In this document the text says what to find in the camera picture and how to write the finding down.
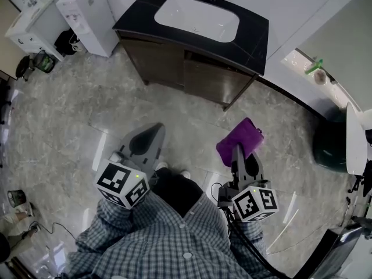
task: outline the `marble floor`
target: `marble floor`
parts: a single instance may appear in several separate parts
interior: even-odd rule
[[[257,154],[280,204],[279,213],[261,222],[276,268],[293,276],[346,209],[353,180],[315,165],[312,158],[317,119],[261,83],[255,82],[224,113],[202,98],[157,84],[144,86],[118,46],[109,59],[69,56],[50,74],[36,71],[29,82],[15,82],[10,94],[12,106],[2,126],[2,213],[11,210],[7,190],[22,189],[37,207],[38,221],[49,229],[53,222],[62,223],[78,236],[100,198],[92,185],[99,142],[104,142],[102,158],[108,158],[127,132],[155,121],[166,126],[164,159],[176,170],[188,169],[210,196],[211,184],[231,179],[215,146],[244,117],[263,131]],[[361,198],[358,203],[362,208]],[[17,231],[30,222],[23,221]],[[66,254],[75,249],[59,226],[53,235],[42,230],[33,236],[33,244],[19,258],[38,278],[60,273]]]

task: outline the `checkered shirt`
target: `checkered shirt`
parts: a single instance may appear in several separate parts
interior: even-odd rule
[[[239,226],[265,255],[259,223]],[[132,210],[101,199],[76,245],[64,278],[276,278],[238,237],[229,239],[221,212],[205,194],[183,218],[152,191]]]

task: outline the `wire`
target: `wire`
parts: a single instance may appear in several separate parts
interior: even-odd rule
[[[210,195],[212,196],[212,198],[218,203],[218,200],[213,196],[213,194],[212,194],[212,189],[213,189],[213,186],[214,185],[216,185],[216,184],[218,184],[219,186],[221,186],[222,187],[222,184],[221,183],[213,183],[212,184],[212,186],[210,187]]]
[[[238,238],[242,241],[243,245],[250,251],[250,253],[269,271],[271,274],[277,276],[280,279],[289,279],[285,274],[279,272],[275,269],[263,256],[262,254],[256,249],[256,247],[251,243],[250,240],[246,237],[244,232],[236,225],[236,220],[234,220],[233,214],[230,210],[223,209],[226,215],[227,221],[229,226],[238,236]]]
[[[49,231],[45,226],[43,226],[41,223],[37,222],[37,221],[34,221],[30,224],[30,226],[28,227],[28,230],[31,229],[31,227],[33,226],[33,224],[37,224],[39,226],[41,226],[43,229],[45,229],[48,233],[50,233],[51,235],[54,233],[54,225],[55,224],[58,224],[59,226],[62,226],[70,235],[71,237],[73,237],[73,239],[76,241],[74,235],[66,228],[64,227],[62,224],[58,223],[58,222],[53,222],[52,223],[52,231]]]

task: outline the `bathroom sink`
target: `bathroom sink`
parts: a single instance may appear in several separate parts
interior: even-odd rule
[[[36,5],[30,8],[24,8],[18,17],[14,20],[7,30],[5,37],[11,37],[15,34],[23,34],[29,31],[31,26],[40,17],[45,9],[54,0],[39,0]]]
[[[219,42],[233,41],[239,26],[235,13],[196,0],[167,0],[155,21]]]

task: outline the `white appliance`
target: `white appliance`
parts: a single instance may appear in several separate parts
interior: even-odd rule
[[[54,42],[69,25],[59,13],[56,0],[39,0],[32,7],[26,7],[14,20],[5,34],[26,53],[45,50],[63,61],[64,57],[55,49]]]
[[[107,0],[59,0],[57,7],[88,52],[111,55],[119,38]]]

